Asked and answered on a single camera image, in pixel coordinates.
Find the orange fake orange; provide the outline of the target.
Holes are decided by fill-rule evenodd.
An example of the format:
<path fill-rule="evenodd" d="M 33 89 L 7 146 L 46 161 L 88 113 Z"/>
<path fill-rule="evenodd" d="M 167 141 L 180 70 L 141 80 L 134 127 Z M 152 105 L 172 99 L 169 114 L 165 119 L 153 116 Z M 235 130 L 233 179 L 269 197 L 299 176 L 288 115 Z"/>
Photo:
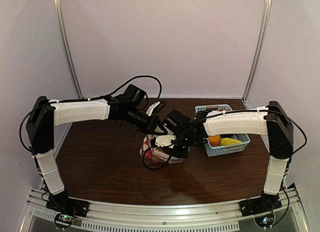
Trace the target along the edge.
<path fill-rule="evenodd" d="M 221 137 L 220 135 L 215 135 L 215 136 L 209 136 L 208 142 L 212 147 L 216 147 L 220 145 Z"/>

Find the clear polka dot zip bag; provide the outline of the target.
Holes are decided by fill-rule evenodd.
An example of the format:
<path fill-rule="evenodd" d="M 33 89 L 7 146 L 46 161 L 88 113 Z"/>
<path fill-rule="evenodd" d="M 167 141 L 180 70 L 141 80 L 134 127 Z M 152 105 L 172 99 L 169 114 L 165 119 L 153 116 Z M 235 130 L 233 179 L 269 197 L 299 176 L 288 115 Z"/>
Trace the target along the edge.
<path fill-rule="evenodd" d="M 151 167 L 151 166 L 155 165 L 155 164 L 147 165 L 145 163 L 145 155 L 148 151 L 152 152 L 153 154 L 156 154 L 161 159 L 161 162 L 158 164 L 164 165 L 165 163 L 167 163 L 167 164 L 182 163 L 183 159 L 171 156 L 172 148 L 162 148 L 162 147 L 155 146 L 155 137 L 156 136 L 157 135 L 146 135 L 144 137 L 142 146 L 139 151 L 142 163 L 147 167 Z"/>

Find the red lychee bunch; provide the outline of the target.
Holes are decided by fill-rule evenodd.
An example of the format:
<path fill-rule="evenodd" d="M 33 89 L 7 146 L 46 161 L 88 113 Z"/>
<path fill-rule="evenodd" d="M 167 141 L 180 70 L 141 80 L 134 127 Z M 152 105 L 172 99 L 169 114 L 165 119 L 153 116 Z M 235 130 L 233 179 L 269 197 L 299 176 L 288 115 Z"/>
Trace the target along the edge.
<path fill-rule="evenodd" d="M 152 165 L 160 163 L 161 159 L 156 154 L 153 154 L 152 152 L 148 151 L 144 157 L 144 161 L 147 165 Z"/>

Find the yellow fake lemon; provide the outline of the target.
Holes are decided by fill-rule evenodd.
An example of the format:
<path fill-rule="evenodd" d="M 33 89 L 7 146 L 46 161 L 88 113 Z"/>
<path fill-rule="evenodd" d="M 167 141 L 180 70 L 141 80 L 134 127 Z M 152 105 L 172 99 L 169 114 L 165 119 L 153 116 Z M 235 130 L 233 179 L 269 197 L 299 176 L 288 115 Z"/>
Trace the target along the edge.
<path fill-rule="evenodd" d="M 231 146 L 231 145 L 237 145 L 237 144 L 241 144 L 242 141 L 237 140 L 237 139 L 232 139 L 232 138 L 222 138 L 220 140 L 219 145 L 220 146 Z"/>

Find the light blue plastic basket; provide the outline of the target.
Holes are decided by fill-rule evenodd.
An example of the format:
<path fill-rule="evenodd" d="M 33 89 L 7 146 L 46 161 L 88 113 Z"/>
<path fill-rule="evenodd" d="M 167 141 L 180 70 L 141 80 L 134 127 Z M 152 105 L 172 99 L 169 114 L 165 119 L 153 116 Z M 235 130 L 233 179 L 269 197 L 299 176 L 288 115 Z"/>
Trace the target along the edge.
<path fill-rule="evenodd" d="M 195 107 L 195 112 L 203 112 L 203 111 L 222 112 L 224 110 L 232 111 L 232 108 L 227 104 L 202 105 L 202 106 Z M 251 142 L 247 134 L 220 134 L 220 139 L 222 138 L 237 139 L 242 141 L 242 143 L 237 145 L 231 145 L 231 146 L 219 145 L 216 147 L 212 147 L 208 142 L 208 138 L 204 138 L 202 141 L 208 157 L 222 156 L 222 155 L 242 152 L 247 147 L 247 145 Z"/>

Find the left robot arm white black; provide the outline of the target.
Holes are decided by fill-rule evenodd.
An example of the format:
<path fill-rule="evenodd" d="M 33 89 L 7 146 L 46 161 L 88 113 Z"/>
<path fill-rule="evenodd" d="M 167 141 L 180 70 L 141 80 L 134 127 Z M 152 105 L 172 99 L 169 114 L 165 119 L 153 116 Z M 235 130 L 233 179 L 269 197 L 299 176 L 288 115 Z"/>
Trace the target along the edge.
<path fill-rule="evenodd" d="M 124 93 L 95 98 L 55 100 L 40 96 L 32 110 L 22 119 L 30 146 L 27 150 L 35 160 L 37 171 L 51 195 L 66 191 L 59 173 L 56 156 L 76 122 L 120 120 L 135 126 L 144 134 L 166 135 L 167 129 L 157 115 L 166 102 L 158 99 L 147 109 L 139 104 L 147 93 L 130 84 Z"/>

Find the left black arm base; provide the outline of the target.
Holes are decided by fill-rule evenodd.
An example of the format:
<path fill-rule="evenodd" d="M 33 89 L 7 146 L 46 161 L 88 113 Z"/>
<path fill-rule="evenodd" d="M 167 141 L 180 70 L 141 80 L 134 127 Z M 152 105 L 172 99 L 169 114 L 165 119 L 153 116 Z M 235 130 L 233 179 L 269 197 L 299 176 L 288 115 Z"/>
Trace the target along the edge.
<path fill-rule="evenodd" d="M 72 199 L 67 191 L 63 191 L 57 195 L 48 192 L 46 208 L 57 212 L 53 223 L 58 229 L 64 231 L 70 228 L 76 219 L 87 217 L 89 202 Z"/>

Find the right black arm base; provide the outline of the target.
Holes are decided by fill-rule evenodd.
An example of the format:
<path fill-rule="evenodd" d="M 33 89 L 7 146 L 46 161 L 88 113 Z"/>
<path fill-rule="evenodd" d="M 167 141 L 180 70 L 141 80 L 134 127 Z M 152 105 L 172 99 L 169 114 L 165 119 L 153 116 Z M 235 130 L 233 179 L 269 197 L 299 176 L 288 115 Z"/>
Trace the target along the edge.
<path fill-rule="evenodd" d="M 254 218 L 256 225 L 263 229 L 271 228 L 273 226 L 275 223 L 274 210 L 282 207 L 278 194 L 268 195 L 265 193 L 262 193 L 261 196 L 257 198 L 242 200 L 238 204 L 242 217 L 266 213 L 264 216 Z"/>

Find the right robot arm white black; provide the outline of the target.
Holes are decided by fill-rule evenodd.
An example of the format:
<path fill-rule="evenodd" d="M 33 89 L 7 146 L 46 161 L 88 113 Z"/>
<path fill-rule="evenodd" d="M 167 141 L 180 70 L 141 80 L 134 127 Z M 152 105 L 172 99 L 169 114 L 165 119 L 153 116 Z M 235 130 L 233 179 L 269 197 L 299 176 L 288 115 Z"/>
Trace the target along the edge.
<path fill-rule="evenodd" d="M 162 122 L 176 136 L 173 155 L 187 158 L 188 148 L 198 139 L 225 134 L 268 137 L 269 164 L 263 193 L 278 194 L 289 158 L 293 155 L 293 123 L 277 101 L 265 107 L 233 111 L 200 111 L 192 118 L 172 110 Z"/>

